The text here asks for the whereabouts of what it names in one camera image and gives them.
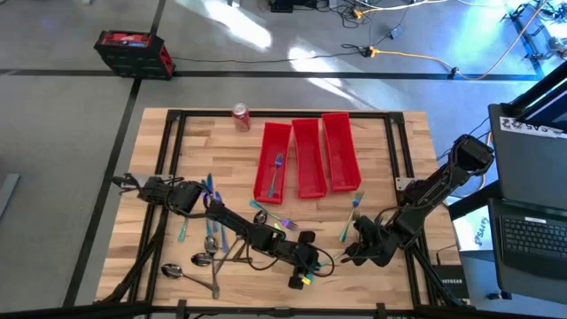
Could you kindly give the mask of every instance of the concrete floor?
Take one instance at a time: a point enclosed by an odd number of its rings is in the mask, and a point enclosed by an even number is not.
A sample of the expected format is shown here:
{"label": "concrete floor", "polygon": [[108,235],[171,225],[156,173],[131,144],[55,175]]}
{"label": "concrete floor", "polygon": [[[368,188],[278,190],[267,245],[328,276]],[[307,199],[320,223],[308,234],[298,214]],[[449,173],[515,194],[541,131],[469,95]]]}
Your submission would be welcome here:
{"label": "concrete floor", "polygon": [[[384,0],[384,6],[404,4]],[[92,45],[105,29],[149,30],[155,0],[9,0],[0,5],[0,69],[105,70]],[[231,9],[213,0],[168,0],[158,34],[176,57],[277,59],[344,51],[341,43],[366,45],[369,25],[341,27],[334,13],[265,12],[265,2],[242,0]],[[397,25],[402,12],[381,12],[372,37]],[[440,57],[469,74],[482,74],[517,36],[502,10],[450,1],[408,10],[404,33],[381,50]],[[251,32],[243,32],[245,26]],[[534,74],[518,44],[496,74]],[[440,74],[431,61],[359,56],[281,64],[176,62],[178,70],[260,70]],[[553,69],[547,61],[544,70]],[[17,190],[0,220],[0,312],[59,307],[128,100],[132,80],[114,77],[11,76],[0,74],[0,179],[21,173]],[[175,78],[143,81],[130,118],[116,174],[128,167],[146,107],[230,107],[244,102],[262,108],[424,110],[437,154],[486,116],[491,103],[508,102],[534,82],[451,82],[431,80],[339,80]],[[488,127],[479,128],[477,135]],[[489,182],[496,176],[492,169]],[[474,190],[479,180],[457,191]],[[95,294],[118,205],[109,193],[78,303]],[[567,306],[514,296],[489,301],[496,291],[493,264],[463,257],[470,294],[478,308],[567,317]]]}

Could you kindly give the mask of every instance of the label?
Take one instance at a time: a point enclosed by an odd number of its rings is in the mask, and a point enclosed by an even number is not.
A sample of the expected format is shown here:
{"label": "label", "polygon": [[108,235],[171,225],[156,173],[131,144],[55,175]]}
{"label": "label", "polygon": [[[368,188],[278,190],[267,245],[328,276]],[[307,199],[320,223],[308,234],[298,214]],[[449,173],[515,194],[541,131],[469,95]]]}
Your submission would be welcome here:
{"label": "label", "polygon": [[145,47],[145,43],[128,43],[128,46]]}
{"label": "label", "polygon": [[545,126],[537,126],[532,124],[525,124],[523,122],[516,121],[515,118],[510,118],[506,116],[500,117],[500,129],[507,132],[514,132],[514,133],[527,134],[533,136],[567,138],[567,134],[557,132],[553,128],[548,128]]}
{"label": "label", "polygon": [[546,220],[541,220],[539,218],[524,217],[524,219],[526,219],[528,222],[548,223],[548,222],[546,222]]}

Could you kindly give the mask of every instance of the red soda can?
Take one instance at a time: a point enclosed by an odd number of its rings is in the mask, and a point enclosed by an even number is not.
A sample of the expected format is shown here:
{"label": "red soda can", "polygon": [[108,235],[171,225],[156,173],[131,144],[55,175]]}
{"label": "red soda can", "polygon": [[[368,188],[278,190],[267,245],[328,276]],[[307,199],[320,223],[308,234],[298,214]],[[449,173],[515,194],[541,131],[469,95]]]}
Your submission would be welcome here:
{"label": "red soda can", "polygon": [[250,129],[250,112],[244,103],[238,103],[232,107],[232,117],[237,131],[247,132]]}

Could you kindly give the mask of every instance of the red plastic bin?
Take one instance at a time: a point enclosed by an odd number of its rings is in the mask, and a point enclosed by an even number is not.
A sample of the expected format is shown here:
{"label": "red plastic bin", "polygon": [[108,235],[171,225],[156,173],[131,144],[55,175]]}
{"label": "red plastic bin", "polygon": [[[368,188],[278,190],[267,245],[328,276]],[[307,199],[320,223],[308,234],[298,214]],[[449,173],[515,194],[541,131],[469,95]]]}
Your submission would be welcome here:
{"label": "red plastic bin", "polygon": [[327,194],[319,144],[319,119],[293,120],[298,161],[299,198],[321,198]]}
{"label": "red plastic bin", "polygon": [[330,188],[333,191],[356,191],[361,185],[361,171],[354,151],[353,133],[348,113],[322,115]]}
{"label": "red plastic bin", "polygon": [[[267,122],[264,126],[260,163],[254,184],[254,199],[262,203],[282,204],[284,199],[285,166],[290,145],[291,125]],[[276,156],[283,154],[283,163],[277,169],[274,196],[268,196],[269,187],[276,171]]]}

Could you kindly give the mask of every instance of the utensil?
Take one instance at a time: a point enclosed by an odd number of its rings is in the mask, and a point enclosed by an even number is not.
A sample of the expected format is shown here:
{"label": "utensil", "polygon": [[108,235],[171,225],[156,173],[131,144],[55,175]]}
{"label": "utensil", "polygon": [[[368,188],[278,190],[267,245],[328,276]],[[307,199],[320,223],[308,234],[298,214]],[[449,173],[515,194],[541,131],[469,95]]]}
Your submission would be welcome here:
{"label": "utensil", "polygon": [[213,263],[213,261],[232,261],[232,262],[248,262],[252,258],[227,258],[213,259],[208,253],[196,253],[191,256],[191,262],[195,266],[205,267]]}
{"label": "utensil", "polygon": [[340,236],[338,237],[338,240],[340,240],[343,243],[346,241],[346,233],[348,232],[348,227],[350,226],[351,220],[353,219],[354,211],[356,210],[356,207],[358,207],[358,205],[361,204],[362,196],[364,196],[364,191],[357,191],[354,194],[353,209],[351,210],[351,213],[348,215],[348,219],[346,220],[346,225],[343,228],[343,231],[340,233]]}
{"label": "utensil", "polygon": [[180,278],[180,277],[185,277],[185,278],[187,278],[187,279],[189,279],[189,280],[191,280],[191,281],[193,281],[197,284],[205,286],[207,289],[210,289],[211,292],[214,293],[214,287],[211,284],[205,283],[205,282],[200,281],[196,278],[185,275],[183,273],[183,269],[179,265],[175,265],[175,264],[172,264],[172,263],[164,264],[164,265],[161,266],[161,272],[167,278],[177,279],[177,278]]}
{"label": "utensil", "polygon": [[[232,250],[234,249],[234,247],[236,247],[237,243],[239,240],[241,240],[242,237],[237,236],[237,239],[234,241],[234,243],[232,243],[232,246],[229,248],[229,251],[227,253],[224,254],[224,257],[222,257],[221,261],[219,261],[219,264],[217,265],[218,267],[216,268],[216,273],[218,274],[219,271],[221,271],[222,268],[222,264],[224,264],[224,261],[227,260],[227,258],[229,257],[230,252],[232,252]],[[241,260],[240,258],[240,254],[239,255],[234,255],[232,257],[233,260]],[[248,261],[247,259],[245,259],[245,262],[252,262],[252,258],[250,258],[250,261]]]}
{"label": "utensil", "polygon": [[265,211],[259,211],[254,216],[254,223],[265,224],[268,220],[268,214]]}
{"label": "utensil", "polygon": [[[222,203],[222,197],[220,192],[216,191],[214,193],[214,197]],[[229,242],[227,241],[227,235],[224,232],[224,225],[221,225],[221,245],[222,245],[222,252],[229,253]]]}
{"label": "utensil", "polygon": [[182,243],[183,241],[185,241],[185,233],[187,232],[187,225],[189,224],[189,218],[185,217],[185,220],[183,221],[183,226],[181,227],[181,230],[179,231],[179,237],[177,238],[177,241]]}
{"label": "utensil", "polygon": [[[214,255],[219,251],[219,245],[216,242],[216,238],[213,236],[205,237],[205,251],[214,260]],[[213,299],[219,299],[219,284],[216,281],[216,271],[214,271],[214,262],[211,262],[211,269],[213,270]]]}
{"label": "utensil", "polygon": [[[206,176],[206,187],[211,191],[211,194],[214,194],[213,175],[211,173]],[[213,233],[217,233],[219,231],[219,224],[217,222],[212,222],[212,224]]]}
{"label": "utensil", "polygon": [[[201,184],[203,186],[205,186],[207,189],[209,189],[209,187],[206,185],[205,180],[201,180]],[[203,193],[203,204],[205,207],[208,206],[207,204],[207,199],[208,199],[208,195],[206,192]],[[211,236],[213,234],[212,230],[211,230],[211,221],[209,221],[208,219],[205,218],[205,227],[206,227],[206,235],[207,236]]]}
{"label": "utensil", "polygon": [[274,187],[276,186],[276,175],[277,175],[277,169],[282,166],[282,164],[284,163],[284,154],[283,153],[278,153],[276,155],[276,169],[274,170],[274,177],[272,177],[272,183],[269,185],[269,191],[268,191],[268,197],[274,197]]}
{"label": "utensil", "polygon": [[280,218],[275,214],[270,213],[266,208],[264,208],[262,205],[260,205],[257,201],[255,200],[251,200],[250,201],[250,206],[260,209],[261,211],[266,212],[266,214],[270,215],[270,217],[277,219],[280,224],[285,227],[288,230],[293,230],[296,231],[299,227],[298,224],[296,224],[295,222],[293,222],[291,219],[289,218]]}

